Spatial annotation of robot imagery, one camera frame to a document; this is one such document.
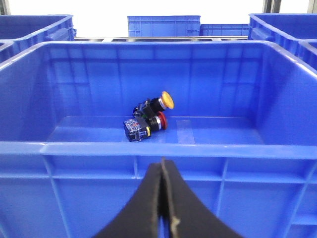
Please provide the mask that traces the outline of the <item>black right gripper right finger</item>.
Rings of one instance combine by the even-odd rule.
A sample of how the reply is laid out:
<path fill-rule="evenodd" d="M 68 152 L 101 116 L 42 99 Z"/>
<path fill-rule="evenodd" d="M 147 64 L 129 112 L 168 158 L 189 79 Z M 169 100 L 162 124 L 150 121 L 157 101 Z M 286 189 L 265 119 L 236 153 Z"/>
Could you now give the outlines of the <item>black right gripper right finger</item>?
<path fill-rule="evenodd" d="M 202 203 L 172 160 L 163 159 L 161 167 L 167 238 L 241 237 Z"/>

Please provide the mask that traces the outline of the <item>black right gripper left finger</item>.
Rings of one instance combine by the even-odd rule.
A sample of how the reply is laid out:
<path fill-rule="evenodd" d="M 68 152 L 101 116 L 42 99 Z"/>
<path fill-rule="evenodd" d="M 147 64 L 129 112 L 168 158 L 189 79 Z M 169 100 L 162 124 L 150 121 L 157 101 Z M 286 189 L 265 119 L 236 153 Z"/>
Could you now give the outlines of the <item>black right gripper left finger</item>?
<path fill-rule="evenodd" d="M 159 234 L 162 167 L 149 165 L 139 187 L 117 216 L 96 238 L 157 238 Z"/>

